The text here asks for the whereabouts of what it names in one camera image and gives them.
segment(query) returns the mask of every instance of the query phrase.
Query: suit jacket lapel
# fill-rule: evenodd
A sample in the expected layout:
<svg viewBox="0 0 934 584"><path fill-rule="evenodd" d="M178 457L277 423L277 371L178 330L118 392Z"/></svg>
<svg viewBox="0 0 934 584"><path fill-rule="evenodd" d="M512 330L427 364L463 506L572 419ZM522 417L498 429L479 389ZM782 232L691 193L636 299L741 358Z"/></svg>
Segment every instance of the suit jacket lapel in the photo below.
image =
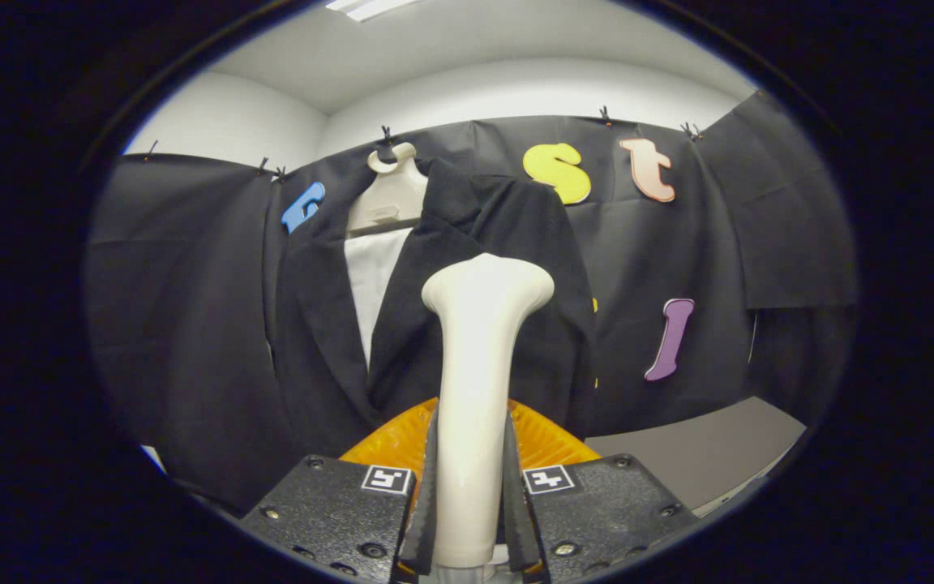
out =
<svg viewBox="0 0 934 584"><path fill-rule="evenodd" d="M295 290L305 324L334 380L364 419L377 421L366 398L366 354L345 261L348 210L374 174L366 164L357 164L345 177L341 184L327 185L325 202L290 235L285 281Z"/></svg>
<svg viewBox="0 0 934 584"><path fill-rule="evenodd" d="M439 159L422 160L418 165L427 176L422 215L405 238L381 300L368 375L345 261L345 227L349 208L370 186L373 171L365 165L356 167L348 173L347 182L328 187L326 203L301 228L304 233L295 230L290 236L285 266L289 274L285 280L295 289L327 367L363 418L378 425L383 421L379 407L390 397L374 391L378 380L397 366L429 319L437 318L423 306L423 282L439 269L483 252L468 235L479 212L470 178Z"/></svg>
<svg viewBox="0 0 934 584"><path fill-rule="evenodd" d="M394 391L378 381L385 377L407 351L415 337L431 319L437 319L423 306L420 291L431 274L482 254L478 241L468 234L478 217L478 196L470 180L442 160L430 163L422 215L416 228L405 238L392 279L381 300L377 325L371 339L370 378L367 395L374 407L382 407Z"/></svg>
<svg viewBox="0 0 934 584"><path fill-rule="evenodd" d="M345 249L340 241L314 241L299 252L293 265L302 280L296 287L302 315L327 369L356 410L367 420L373 419L373 407L366 399L366 355L359 341Z"/></svg>

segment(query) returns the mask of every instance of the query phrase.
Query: black suit jacket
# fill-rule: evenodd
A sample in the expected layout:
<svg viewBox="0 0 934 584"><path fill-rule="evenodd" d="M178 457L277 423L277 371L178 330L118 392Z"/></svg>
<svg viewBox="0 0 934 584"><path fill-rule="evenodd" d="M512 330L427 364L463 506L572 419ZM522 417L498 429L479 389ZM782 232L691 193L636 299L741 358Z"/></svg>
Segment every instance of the black suit jacket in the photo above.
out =
<svg viewBox="0 0 934 584"><path fill-rule="evenodd" d="M559 197L538 182L466 176L440 160L427 174L422 217L401 249L379 310L366 368L344 242L348 211L374 180L361 165L289 236L277 288L276 371L297 454L338 456L394 415L437 396L442 330L423 282L489 252L533 262L555 281L526 319L512 356L511 399L585 436L594 379L593 300Z"/></svg>

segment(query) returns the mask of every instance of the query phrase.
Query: white wall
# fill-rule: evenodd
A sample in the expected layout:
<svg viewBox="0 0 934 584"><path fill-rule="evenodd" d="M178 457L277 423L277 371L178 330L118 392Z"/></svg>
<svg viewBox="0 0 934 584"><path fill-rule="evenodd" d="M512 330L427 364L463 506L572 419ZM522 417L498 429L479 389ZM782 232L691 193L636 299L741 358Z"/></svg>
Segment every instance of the white wall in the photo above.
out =
<svg viewBox="0 0 934 584"><path fill-rule="evenodd" d="M330 116L318 157L442 123L516 115L600 116L708 128L740 101L664 71L586 59L515 59L461 67L394 86Z"/></svg>
<svg viewBox="0 0 934 584"><path fill-rule="evenodd" d="M327 116L286 93L242 77L204 73L144 124L128 152L189 154L288 171L312 162Z"/></svg>

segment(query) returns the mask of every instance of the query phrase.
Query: ceiling light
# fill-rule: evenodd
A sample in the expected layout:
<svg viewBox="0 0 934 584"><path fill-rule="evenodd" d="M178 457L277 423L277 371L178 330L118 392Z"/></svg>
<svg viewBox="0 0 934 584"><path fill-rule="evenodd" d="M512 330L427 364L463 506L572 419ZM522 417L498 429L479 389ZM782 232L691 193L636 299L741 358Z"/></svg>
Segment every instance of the ceiling light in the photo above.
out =
<svg viewBox="0 0 934 584"><path fill-rule="evenodd" d="M334 0L327 4L331 11L344 12L357 22L366 21L386 11L405 6L419 0Z"/></svg>

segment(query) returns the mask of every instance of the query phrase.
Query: black curtain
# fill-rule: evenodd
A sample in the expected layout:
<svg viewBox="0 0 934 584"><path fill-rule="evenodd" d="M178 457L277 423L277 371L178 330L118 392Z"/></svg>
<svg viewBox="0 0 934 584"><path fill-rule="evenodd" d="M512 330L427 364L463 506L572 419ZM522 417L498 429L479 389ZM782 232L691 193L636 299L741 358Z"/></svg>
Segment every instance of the black curtain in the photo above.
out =
<svg viewBox="0 0 934 584"><path fill-rule="evenodd" d="M670 202L634 183L620 145L633 138L653 141L671 160L660 169L675 189ZM585 260L579 277L589 278L599 307L594 436L685 420L751 395L809 424L830 402L855 319L854 249L830 169L771 97L756 93L696 135L529 116L393 140L468 173L522 180L531 180L522 160L534 145L570 144L581 155L577 167L592 190L567 211ZM312 184L337 184L385 147L363 144L275 180L189 156L119 160L93 222L86 290L101 373L138 440L163 446L166 458L169 418L224 414L223 403L271 407L274 294L288 237L281 216L296 202L297 213L310 215L302 195ZM662 308L673 298L696 304L678 368L646 381ZM215 393L234 376L244 379L240 395ZM227 440L252 430L234 432Z"/></svg>

